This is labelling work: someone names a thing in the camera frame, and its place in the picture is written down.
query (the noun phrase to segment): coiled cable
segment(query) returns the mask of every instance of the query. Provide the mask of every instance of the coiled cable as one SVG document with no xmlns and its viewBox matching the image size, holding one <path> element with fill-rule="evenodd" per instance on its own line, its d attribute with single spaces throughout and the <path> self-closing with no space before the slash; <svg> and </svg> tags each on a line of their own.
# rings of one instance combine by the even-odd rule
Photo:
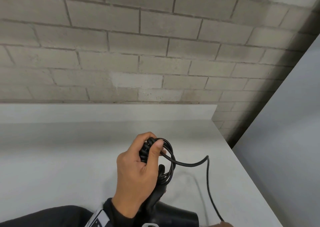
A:
<svg viewBox="0 0 320 227">
<path fill-rule="evenodd" d="M 199 162 L 193 163 L 193 164 L 187 164 L 187 163 L 179 162 L 174 157 L 173 148 L 172 148 L 171 144 L 168 142 L 168 140 L 163 139 L 163 138 L 156 138 L 156 139 L 148 138 L 147 141 L 143 144 L 141 150 L 139 151 L 139 156 L 140 156 L 140 159 L 141 159 L 142 162 L 147 163 L 148 156 L 149 156 L 149 150 L 150 150 L 151 146 L 159 139 L 163 140 L 163 148 L 165 148 L 166 151 L 169 152 L 171 157 L 167 156 L 163 152 L 161 152 L 160 154 L 163 157 L 165 157 L 167 160 L 169 160 L 171 162 L 171 165 L 170 165 L 170 169 L 169 169 L 169 171 L 167 173 L 164 173 L 164 167 L 160 167 L 161 165 L 159 166 L 157 185 L 167 185 L 171 181 L 176 165 L 184 166 L 184 167 L 196 167 L 196 166 L 199 166 L 199 165 L 201 165 L 201 164 L 203 164 L 203 163 L 205 163 L 207 161 L 207 190 L 208 190 L 208 195 L 209 195 L 210 201 L 211 201 L 211 203 L 212 203 L 212 205 L 214 207 L 214 210 L 216 211 L 219 219 L 221 221 L 224 221 L 223 218 L 221 217 L 216 205 L 214 204 L 214 201 L 213 201 L 213 199 L 211 197 L 211 193 L 210 193 L 210 189 L 209 189 L 209 164 L 210 164 L 209 156 L 207 155 L 206 157 L 204 157 Z"/>
</svg>

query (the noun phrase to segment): black object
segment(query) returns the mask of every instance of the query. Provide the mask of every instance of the black object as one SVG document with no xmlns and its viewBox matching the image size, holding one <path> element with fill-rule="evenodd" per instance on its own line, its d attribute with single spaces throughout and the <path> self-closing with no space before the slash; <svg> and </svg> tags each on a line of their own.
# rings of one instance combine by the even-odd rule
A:
<svg viewBox="0 0 320 227">
<path fill-rule="evenodd" d="M 158 171 L 158 180 L 157 184 L 151 193 L 151 195 L 144 201 L 141 205 L 134 221 L 135 226 L 142 226 L 145 223 L 150 223 L 149 226 L 155 226 L 152 224 L 157 224 L 160 227 L 199 227 L 198 215 L 194 212 L 190 212 L 187 210 L 179 209 L 167 205 L 165 203 L 159 202 L 160 198 L 166 191 L 167 184 L 172 179 L 174 169 L 176 165 L 184 166 L 184 167 L 196 167 L 207 161 L 207 190 L 208 195 L 210 197 L 211 203 L 220 218 L 223 221 L 223 218 L 218 212 L 214 201 L 211 197 L 210 189 L 209 189 L 209 156 L 207 155 L 203 160 L 194 163 L 194 164 L 186 164 L 179 161 L 176 161 L 173 153 L 173 148 L 171 144 L 163 138 L 148 138 L 147 141 L 143 144 L 141 150 L 139 151 L 139 156 L 142 162 L 147 163 L 149 150 L 151 146 L 159 139 L 163 140 L 163 147 L 169 152 L 171 157 L 167 156 L 165 153 L 161 152 L 161 155 L 164 156 L 167 160 L 171 162 L 170 169 L 167 173 L 165 173 L 165 166 L 160 164 Z"/>
</svg>

